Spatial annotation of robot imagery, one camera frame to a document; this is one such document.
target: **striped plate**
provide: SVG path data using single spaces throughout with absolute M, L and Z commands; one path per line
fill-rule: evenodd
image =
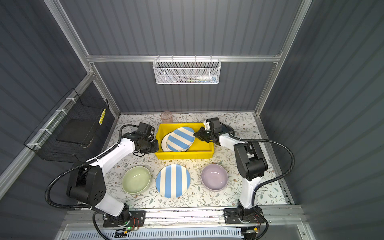
M 195 140 L 194 133 L 195 131 L 190 127 L 179 127 L 169 135 L 167 148 L 171 152 L 181 152 L 188 149 Z
M 156 188 L 167 198 L 183 195 L 189 188 L 191 177 L 188 170 L 181 165 L 171 164 L 164 167 L 156 178 Z

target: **floral tablecloth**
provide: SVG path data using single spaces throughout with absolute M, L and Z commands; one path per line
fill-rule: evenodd
M 174 114 L 174 122 L 203 122 L 205 119 L 218 117 L 221 122 L 234 128 L 238 137 L 260 138 L 256 122 L 252 113 L 193 113 L 193 114 Z M 115 130 L 112 134 L 108 147 L 116 143 L 118 132 L 124 124 L 136 124 L 145 122 L 155 127 L 155 134 L 161 123 L 158 114 L 135 114 L 120 115 Z M 123 133 L 130 131 L 127 127 Z M 265 147 L 261 144 L 262 151 L 268 162 L 268 170 L 265 172 L 262 181 L 272 179 L 276 176 Z M 191 176 L 189 189 L 181 197 L 169 199 L 163 197 L 156 190 L 156 177 L 159 171 L 169 164 L 180 164 L 186 167 Z M 227 187 L 219 192 L 207 190 L 201 183 L 201 170 L 208 164 L 217 163 L 223 166 L 229 175 Z M 121 179 L 128 169 L 134 166 L 144 166 L 152 174 L 151 184 L 143 194 L 131 195 L 126 193 L 121 187 Z M 241 194 L 242 178 L 236 167 L 235 155 L 225 147 L 215 145 L 215 153 L 212 159 L 175 159 L 159 160 L 154 153 L 143 157 L 129 154 L 115 165 L 104 177 L 107 191 L 115 198 L 126 202 L 130 208 L 169 208 L 169 207 L 207 207 L 207 206 L 233 206 L 237 205 L 237 199 Z M 282 190 L 278 182 L 268 184 L 257 191 L 257 203 L 286 204 Z

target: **yellow plastic tray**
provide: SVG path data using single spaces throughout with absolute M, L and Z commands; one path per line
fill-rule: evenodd
M 212 158 L 214 154 L 214 144 L 206 143 L 195 138 L 193 144 L 187 152 L 164 152 L 161 149 L 161 141 L 170 132 L 179 127 L 190 127 L 197 132 L 200 127 L 204 127 L 202 123 L 162 123 L 159 126 L 159 131 L 156 134 L 156 139 L 159 141 L 159 151 L 156 152 L 158 159 L 202 159 Z

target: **purple bowl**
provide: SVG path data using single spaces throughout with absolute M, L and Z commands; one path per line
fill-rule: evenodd
M 218 192 L 227 186 L 228 173 L 222 166 L 212 163 L 201 171 L 201 181 L 208 190 Z

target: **black wire basket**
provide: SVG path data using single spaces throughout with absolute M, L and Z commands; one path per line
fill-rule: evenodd
M 65 107 L 54 112 L 54 118 L 48 123 L 42 120 L 24 142 L 43 160 L 85 162 L 94 157 L 95 152 L 100 152 L 93 148 L 92 141 L 109 111 L 108 101 L 78 94 L 68 100 Z

